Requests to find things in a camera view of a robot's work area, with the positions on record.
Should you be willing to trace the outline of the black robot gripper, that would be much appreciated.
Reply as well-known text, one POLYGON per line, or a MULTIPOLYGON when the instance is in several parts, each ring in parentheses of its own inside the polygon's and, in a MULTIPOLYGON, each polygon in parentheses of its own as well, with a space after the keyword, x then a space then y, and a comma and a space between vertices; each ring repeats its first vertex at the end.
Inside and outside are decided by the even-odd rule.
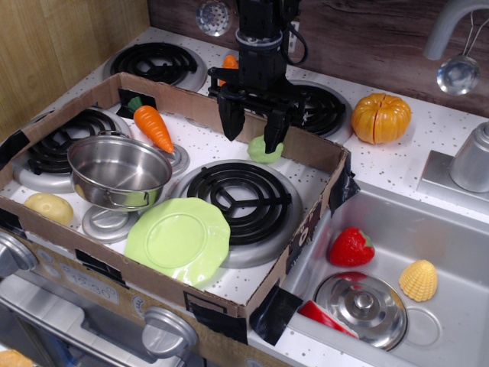
POLYGON ((209 95, 217 98, 219 116, 225 137, 234 141, 243 129, 245 111, 267 118, 264 128, 265 152, 274 153, 288 128, 305 117, 306 94, 287 78, 289 32, 269 37, 253 37, 245 32, 235 34, 239 46, 238 82, 219 86, 219 68, 208 71, 211 77, 209 95))

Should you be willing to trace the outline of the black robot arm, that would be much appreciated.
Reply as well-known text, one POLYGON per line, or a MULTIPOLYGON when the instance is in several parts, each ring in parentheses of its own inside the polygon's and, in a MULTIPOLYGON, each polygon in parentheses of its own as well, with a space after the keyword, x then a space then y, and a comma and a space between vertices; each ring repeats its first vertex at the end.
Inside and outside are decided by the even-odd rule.
POLYGON ((297 1, 239 1, 238 68, 209 69, 209 94, 216 98, 222 129, 236 139, 245 123, 245 111, 267 117, 266 153, 272 153, 293 123, 306 119, 307 94, 286 78, 289 38, 297 34, 291 22, 300 13, 297 1))

